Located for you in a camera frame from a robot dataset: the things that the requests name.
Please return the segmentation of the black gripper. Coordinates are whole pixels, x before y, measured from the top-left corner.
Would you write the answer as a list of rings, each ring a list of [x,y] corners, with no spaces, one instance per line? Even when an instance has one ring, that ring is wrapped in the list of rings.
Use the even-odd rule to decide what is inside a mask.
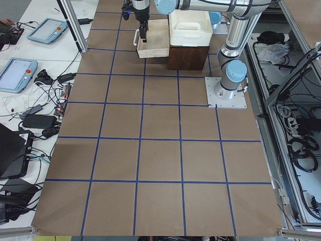
[[[139,36],[144,43],[147,42],[148,20],[149,14],[149,0],[133,0],[133,11],[135,18],[141,22],[139,27]]]

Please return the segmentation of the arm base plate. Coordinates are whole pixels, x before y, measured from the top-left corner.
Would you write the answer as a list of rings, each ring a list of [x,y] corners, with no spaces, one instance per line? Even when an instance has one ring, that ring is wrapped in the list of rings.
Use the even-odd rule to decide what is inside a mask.
[[[221,86],[221,77],[205,77],[208,108],[246,109],[247,104],[242,84],[236,90]]]

